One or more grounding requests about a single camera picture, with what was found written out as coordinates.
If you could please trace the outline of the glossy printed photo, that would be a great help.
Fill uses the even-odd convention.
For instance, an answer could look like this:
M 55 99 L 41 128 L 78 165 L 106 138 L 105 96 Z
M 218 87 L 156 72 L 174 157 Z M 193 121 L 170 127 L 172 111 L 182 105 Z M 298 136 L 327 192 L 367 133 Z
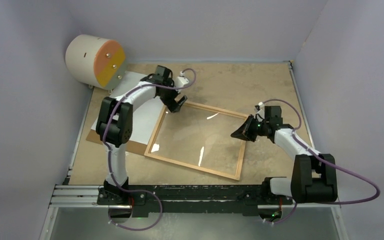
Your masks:
M 126 71 L 119 85 L 109 96 L 116 101 L 126 97 L 123 102 L 132 104 L 132 130 L 129 140 L 146 145 L 157 123 L 163 103 L 155 98 L 155 87 L 140 81 L 144 77 L 146 77 L 145 74 Z

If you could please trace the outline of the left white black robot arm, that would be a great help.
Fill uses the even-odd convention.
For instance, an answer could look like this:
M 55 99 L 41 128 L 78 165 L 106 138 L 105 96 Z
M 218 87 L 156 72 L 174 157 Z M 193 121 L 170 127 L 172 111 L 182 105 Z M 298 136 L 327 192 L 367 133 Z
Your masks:
M 106 148 L 108 175 L 104 181 L 99 200 L 112 200 L 118 205 L 133 200 L 157 195 L 145 189 L 129 189 L 126 171 L 126 144 L 133 133 L 134 112 L 146 102 L 159 98 L 172 113 L 180 111 L 187 97 L 176 100 L 180 91 L 194 84 L 181 71 L 177 77 L 173 71 L 158 65 L 155 72 L 143 77 L 127 92 L 116 97 L 105 97 L 101 102 L 95 131 Z

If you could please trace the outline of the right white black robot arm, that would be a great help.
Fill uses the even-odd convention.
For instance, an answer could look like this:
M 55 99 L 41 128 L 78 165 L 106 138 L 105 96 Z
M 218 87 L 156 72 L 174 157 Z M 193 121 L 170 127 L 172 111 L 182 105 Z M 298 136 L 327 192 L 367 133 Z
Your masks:
M 293 160 L 291 177 L 267 177 L 260 196 L 268 204 L 280 196 L 291 197 L 297 203 L 328 203 L 338 198 L 337 175 L 331 154 L 322 154 L 311 148 L 296 135 L 295 129 L 283 122 L 280 106 L 258 106 L 231 137 L 255 142 L 257 137 L 266 137 L 284 150 Z

